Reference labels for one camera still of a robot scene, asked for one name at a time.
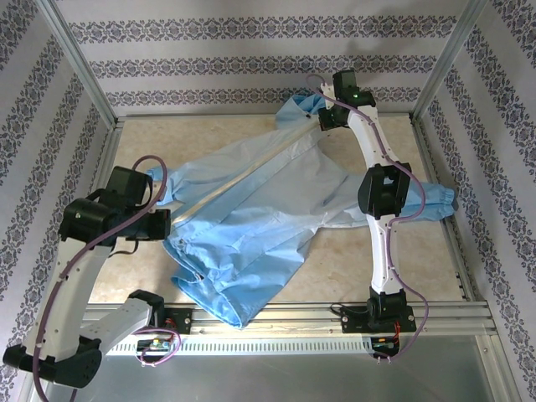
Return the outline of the light blue hooded jacket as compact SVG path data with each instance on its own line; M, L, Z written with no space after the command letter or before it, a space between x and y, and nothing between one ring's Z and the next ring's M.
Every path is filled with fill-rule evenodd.
M205 311L242 328L303 265L320 229L367 224L358 206L362 176L319 147L326 136L305 117L325 101L294 95L276 113L276 129L183 164L153 167L165 182L161 205L177 203L173 284Z

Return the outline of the grey metal sheet shelf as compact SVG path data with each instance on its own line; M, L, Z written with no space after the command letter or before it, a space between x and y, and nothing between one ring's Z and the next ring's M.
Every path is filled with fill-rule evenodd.
M519 402L479 337L422 337L393 362L369 354L175 356L156 368L107 356L49 402Z

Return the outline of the aluminium table side rail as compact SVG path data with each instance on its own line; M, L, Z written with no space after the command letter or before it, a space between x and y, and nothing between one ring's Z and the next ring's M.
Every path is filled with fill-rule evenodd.
M430 182L441 184L441 175L436 168L432 154L428 148L427 137L421 129L420 120L410 115L410 124L424 165L426 177ZM444 219L441 226L446 238L447 247L456 268L456 275L459 278L462 297L467 302L483 302L484 298L477 289L477 284L474 281L464 255L463 246L456 237L456 221L454 216Z
M75 264L80 255L88 250L87 244L94 237L93 234L89 234L91 229L82 227L82 224L88 223L89 220L83 217L84 214L79 211L79 207L88 207L90 197L95 197L96 192L100 188L104 188L104 182L114 161L120 134L121 130L118 128L109 130L106 139L101 145L97 160L98 165L89 188L64 209L64 216L59 230L61 241L59 242L56 271L54 273L54 280L58 283L67 280L73 264Z

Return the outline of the small black arm base plate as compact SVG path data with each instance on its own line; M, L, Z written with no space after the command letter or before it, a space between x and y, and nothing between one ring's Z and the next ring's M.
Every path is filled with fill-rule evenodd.
M164 327L172 329L180 335L189 335L193 322L191 308L165 308Z

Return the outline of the short aluminium table edge rail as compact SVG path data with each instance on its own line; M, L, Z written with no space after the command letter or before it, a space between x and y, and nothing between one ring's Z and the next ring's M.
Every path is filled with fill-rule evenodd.
M153 114L153 115L132 115L120 116L116 120L116 124L125 124L128 121L141 120L173 120L173 119L229 119L229 118L254 118L268 117L274 118L275 114L208 114L208 115L193 115L193 114Z

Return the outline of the aluminium frame post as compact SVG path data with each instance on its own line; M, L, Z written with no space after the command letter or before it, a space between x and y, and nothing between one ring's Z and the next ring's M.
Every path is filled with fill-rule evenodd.
M443 80L456 60L461 47L465 43L473 26L476 24L482 10L486 7L488 2L489 0L467 0L466 6L458 18L451 36L447 40L444 49L440 52L435 66L425 82L415 106L410 113L412 122L420 120L427 111L436 92L441 87Z
M34 0L39 11L56 37L71 67L79 77L108 128L116 126L117 117L105 92L95 77L90 63L78 45L70 26L64 19L55 0Z

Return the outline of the wide aluminium mounting rail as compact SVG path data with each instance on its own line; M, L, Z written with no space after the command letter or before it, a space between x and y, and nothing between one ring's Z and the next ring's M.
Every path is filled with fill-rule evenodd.
M171 308L191 311L190 333L217 338L289 338L342 334L341 319L328 303L274 303L239 330L216 319L194 304L175 303ZM484 301L433 301L422 329L431 335L487 335L497 332L491 310Z

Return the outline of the wide black arm base plate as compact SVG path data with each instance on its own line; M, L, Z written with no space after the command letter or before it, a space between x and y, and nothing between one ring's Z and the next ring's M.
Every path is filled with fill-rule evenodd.
M372 313L366 306L342 305L339 309L343 333L395 333L415 332L415 321L410 320L413 310L408 307L408 312L402 315L381 317Z

